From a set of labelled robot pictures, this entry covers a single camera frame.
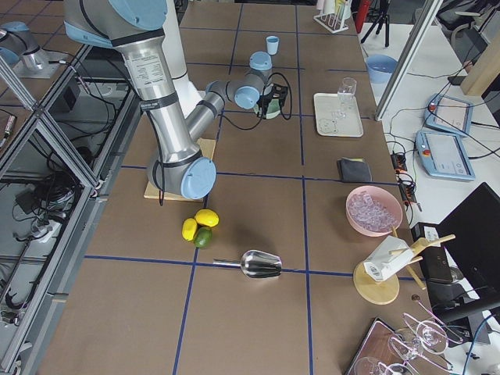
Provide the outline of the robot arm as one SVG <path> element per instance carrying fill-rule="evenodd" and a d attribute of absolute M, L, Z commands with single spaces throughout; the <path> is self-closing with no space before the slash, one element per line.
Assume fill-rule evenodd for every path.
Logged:
<path fill-rule="evenodd" d="M 216 166 L 197 140 L 226 103 L 255 107 L 270 80 L 271 56 L 254 52 L 243 79 L 214 81 L 200 95 L 188 77 L 172 1 L 66 1 L 64 12 L 69 38 L 122 55 L 155 130 L 159 150 L 148 167 L 151 184 L 187 199 L 205 197 Z"/>

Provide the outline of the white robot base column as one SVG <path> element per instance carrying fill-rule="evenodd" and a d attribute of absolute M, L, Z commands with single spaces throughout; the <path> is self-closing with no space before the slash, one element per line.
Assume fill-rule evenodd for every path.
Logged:
<path fill-rule="evenodd" d="M 166 0 L 165 3 L 167 14 L 162 26 L 165 34 L 162 50 L 183 114 L 187 116 L 202 99 L 202 96 L 188 76 L 174 1 Z"/>

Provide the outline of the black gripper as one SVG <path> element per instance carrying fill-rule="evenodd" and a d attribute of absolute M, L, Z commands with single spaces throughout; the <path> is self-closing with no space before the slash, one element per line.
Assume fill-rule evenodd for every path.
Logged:
<path fill-rule="evenodd" d="M 276 93 L 261 96 L 255 105 L 255 114 L 257 117 L 277 117 L 280 113 L 280 95 Z"/>

